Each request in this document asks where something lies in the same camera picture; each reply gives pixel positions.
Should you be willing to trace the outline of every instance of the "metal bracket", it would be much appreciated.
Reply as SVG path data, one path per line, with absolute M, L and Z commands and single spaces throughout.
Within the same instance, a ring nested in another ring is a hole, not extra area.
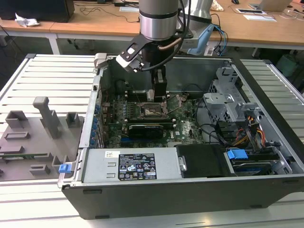
M 256 109 L 260 109 L 257 103 L 238 103 L 236 106 L 237 117 L 245 118 L 244 111 L 254 112 Z
M 95 69 L 100 69 L 108 66 L 108 56 L 106 53 L 97 53 L 94 58 Z

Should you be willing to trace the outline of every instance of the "laptop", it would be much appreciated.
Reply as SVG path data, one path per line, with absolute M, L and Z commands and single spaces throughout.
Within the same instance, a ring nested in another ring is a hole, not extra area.
M 260 4 L 249 4 L 255 10 L 282 12 L 292 0 L 262 0 Z

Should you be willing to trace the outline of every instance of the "red wire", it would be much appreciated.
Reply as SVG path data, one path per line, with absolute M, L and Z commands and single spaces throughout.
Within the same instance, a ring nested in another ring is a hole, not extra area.
M 244 129 L 243 128 L 241 128 L 241 129 L 239 129 L 238 131 L 237 131 L 237 139 L 236 139 L 236 141 L 238 140 L 238 134 L 241 132 L 241 131 L 243 131 Z

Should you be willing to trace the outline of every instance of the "computer case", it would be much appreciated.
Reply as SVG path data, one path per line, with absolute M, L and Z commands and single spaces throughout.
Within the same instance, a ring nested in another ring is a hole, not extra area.
M 68 22 L 74 13 L 73 0 L 1 0 L 0 17 L 15 19 L 15 13 L 23 18 L 35 18 L 54 22 Z

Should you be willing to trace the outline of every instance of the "yellow wire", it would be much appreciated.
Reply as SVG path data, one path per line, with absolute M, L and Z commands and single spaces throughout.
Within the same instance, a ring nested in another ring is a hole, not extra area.
M 243 139 L 241 139 L 240 141 L 236 142 L 235 144 L 233 144 L 233 146 L 239 145 L 241 144 L 243 141 L 245 141 L 248 138 L 248 136 L 246 135 Z

